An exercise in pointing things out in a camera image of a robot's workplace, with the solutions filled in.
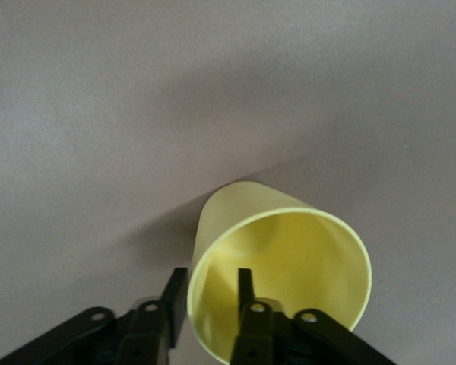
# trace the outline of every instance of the yellow cylinder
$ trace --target yellow cylinder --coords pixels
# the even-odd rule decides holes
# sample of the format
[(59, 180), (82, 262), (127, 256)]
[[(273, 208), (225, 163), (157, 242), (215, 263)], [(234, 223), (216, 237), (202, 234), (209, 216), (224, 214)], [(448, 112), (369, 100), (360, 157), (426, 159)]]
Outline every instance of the yellow cylinder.
[(286, 316), (320, 309), (349, 330), (368, 303), (368, 253), (339, 218), (256, 182), (215, 192), (201, 212), (188, 317), (203, 347), (228, 364), (239, 330), (238, 269), (250, 268), (257, 297)]

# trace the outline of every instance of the gray surface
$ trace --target gray surface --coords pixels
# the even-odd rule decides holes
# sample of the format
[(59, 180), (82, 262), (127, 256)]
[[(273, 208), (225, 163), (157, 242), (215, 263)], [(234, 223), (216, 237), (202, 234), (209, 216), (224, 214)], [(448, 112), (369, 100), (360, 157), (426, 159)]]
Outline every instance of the gray surface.
[(456, 2), (0, 2), (0, 356), (159, 293), (238, 179), (360, 234), (357, 334), (456, 364)]

